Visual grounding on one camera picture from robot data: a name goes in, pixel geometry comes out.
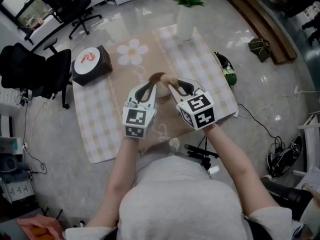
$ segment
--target white vase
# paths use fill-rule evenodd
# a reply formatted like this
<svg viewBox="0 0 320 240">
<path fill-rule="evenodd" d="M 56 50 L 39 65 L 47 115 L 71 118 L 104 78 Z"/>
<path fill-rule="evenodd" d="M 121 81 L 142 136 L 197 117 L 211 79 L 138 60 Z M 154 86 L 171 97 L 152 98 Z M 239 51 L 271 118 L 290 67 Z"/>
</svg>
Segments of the white vase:
<svg viewBox="0 0 320 240">
<path fill-rule="evenodd" d="M 180 5 L 176 35 L 181 40 L 190 40 L 195 27 L 195 7 Z"/>
</svg>

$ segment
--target gray t-shirt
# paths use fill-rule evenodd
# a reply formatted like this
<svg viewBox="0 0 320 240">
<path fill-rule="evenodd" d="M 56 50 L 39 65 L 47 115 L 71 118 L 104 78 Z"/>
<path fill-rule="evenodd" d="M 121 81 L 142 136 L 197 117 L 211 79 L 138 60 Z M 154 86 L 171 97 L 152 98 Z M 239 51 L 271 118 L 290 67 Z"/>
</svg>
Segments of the gray t-shirt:
<svg viewBox="0 0 320 240">
<path fill-rule="evenodd" d="M 119 240 L 250 240 L 237 194 L 210 179 L 196 162 L 169 156 L 151 162 L 136 175 L 135 187 L 123 198 Z M 292 212 L 268 207 L 248 219 L 261 224 L 273 240 L 292 238 Z M 107 227 L 69 228 L 67 240 L 100 240 Z"/>
</svg>

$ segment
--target black office chair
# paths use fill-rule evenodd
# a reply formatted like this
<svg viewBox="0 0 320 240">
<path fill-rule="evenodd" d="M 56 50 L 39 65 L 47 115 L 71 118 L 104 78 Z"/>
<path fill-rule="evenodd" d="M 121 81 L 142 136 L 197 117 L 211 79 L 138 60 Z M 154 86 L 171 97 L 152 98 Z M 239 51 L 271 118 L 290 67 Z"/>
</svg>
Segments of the black office chair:
<svg viewBox="0 0 320 240">
<path fill-rule="evenodd" d="M 71 77 L 71 50 L 65 49 L 57 52 L 54 44 L 57 38 L 48 43 L 43 49 L 50 49 L 54 55 L 47 60 L 27 50 L 21 43 L 3 48 L 0 53 L 0 75 L 3 88 L 27 89 L 32 91 L 32 96 L 42 96 L 50 99 L 62 91 L 62 107 L 69 108 L 66 104 L 67 85 Z"/>
<path fill-rule="evenodd" d="M 55 11 L 56 16 L 65 24 L 72 23 L 75 20 L 78 20 L 76 26 L 73 28 L 69 35 L 69 39 L 72 39 L 72 34 L 82 25 L 85 33 L 87 35 L 90 32 L 87 30 L 85 22 L 96 17 L 102 19 L 100 14 L 86 17 L 88 15 L 87 7 L 91 3 L 91 0 L 42 0 Z"/>
</svg>

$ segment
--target desk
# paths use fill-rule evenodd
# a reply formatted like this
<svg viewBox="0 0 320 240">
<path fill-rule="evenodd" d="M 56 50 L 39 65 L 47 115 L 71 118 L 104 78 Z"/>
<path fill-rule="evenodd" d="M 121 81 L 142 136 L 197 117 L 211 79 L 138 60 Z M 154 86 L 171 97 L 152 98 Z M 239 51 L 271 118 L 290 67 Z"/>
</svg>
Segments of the desk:
<svg viewBox="0 0 320 240">
<path fill-rule="evenodd" d="M 196 29 L 194 29 L 193 37 L 189 41 L 181 41 L 177 38 L 176 25 L 156 29 L 152 32 L 152 35 L 147 33 L 136 39 L 141 45 L 148 44 L 144 60 L 150 63 L 146 64 L 147 62 L 141 61 L 137 66 L 138 70 L 138 67 L 143 68 L 143 65 L 145 74 L 139 74 L 139 77 L 137 77 L 137 74 L 132 71 L 135 78 L 130 78 L 130 76 L 124 75 L 124 70 L 128 68 L 119 67 L 118 64 L 123 64 L 119 62 L 121 54 L 117 53 L 117 48 L 119 45 L 128 45 L 130 41 L 128 40 L 106 49 L 110 55 L 113 72 L 85 86 L 73 82 L 74 103 L 80 132 L 88 159 L 93 164 L 115 158 L 120 147 L 123 138 L 121 114 L 124 101 L 123 98 L 120 99 L 117 95 L 119 88 L 128 92 L 122 93 L 122 96 L 126 99 L 130 88 L 137 85 L 134 81 L 146 81 L 149 78 L 150 68 L 154 68 L 155 61 L 158 61 L 162 56 L 167 61 L 165 66 L 168 66 L 165 68 L 160 65 L 159 72 L 168 72 L 170 69 L 173 74 L 176 72 L 179 78 L 198 81 L 211 94 L 214 101 L 214 115 L 217 120 L 234 114 L 238 109 L 234 95 L 219 64 Z M 152 49 L 153 51 L 156 50 L 155 46 L 151 47 L 149 45 L 153 39 L 155 40 L 153 43 L 156 42 L 157 50 L 160 52 L 152 52 Z M 140 148 L 142 149 L 147 149 L 148 145 L 155 145 L 161 141 L 193 131 L 178 117 L 174 102 L 167 110 L 168 113 L 171 113 L 170 116 L 168 116 L 168 113 L 161 114 L 160 109 L 161 107 L 158 108 L 154 126 L 147 135 L 150 136 L 152 132 L 152 135 L 156 136 L 156 138 L 153 138 L 152 141 L 141 141 Z"/>
<path fill-rule="evenodd" d="M 105 0 L 91 0 L 88 8 L 95 6 L 103 1 Z M 43 25 L 37 28 L 30 37 L 32 42 L 35 44 L 35 47 L 33 47 L 31 51 L 34 52 L 39 46 L 41 46 L 46 40 L 48 40 L 52 35 L 54 35 L 64 26 L 64 23 L 59 23 L 52 15 L 45 18 Z"/>
</svg>

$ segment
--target checkered tablecloth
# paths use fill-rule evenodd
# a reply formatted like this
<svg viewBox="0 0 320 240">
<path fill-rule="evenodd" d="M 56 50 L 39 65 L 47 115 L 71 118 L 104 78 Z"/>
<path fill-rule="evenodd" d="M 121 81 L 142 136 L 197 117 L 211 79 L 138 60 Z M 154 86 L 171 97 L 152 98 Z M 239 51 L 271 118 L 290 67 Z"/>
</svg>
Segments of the checkered tablecloth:
<svg viewBox="0 0 320 240">
<path fill-rule="evenodd" d="M 156 29 L 153 35 L 162 44 L 178 77 L 198 81 L 211 94 L 217 120 L 237 111 L 237 103 L 222 70 L 196 29 L 189 41 L 177 38 L 176 25 Z M 115 158 L 123 138 L 122 111 L 114 106 L 112 84 L 110 75 L 85 86 L 73 82 L 81 136 L 88 159 L 93 164 Z"/>
</svg>

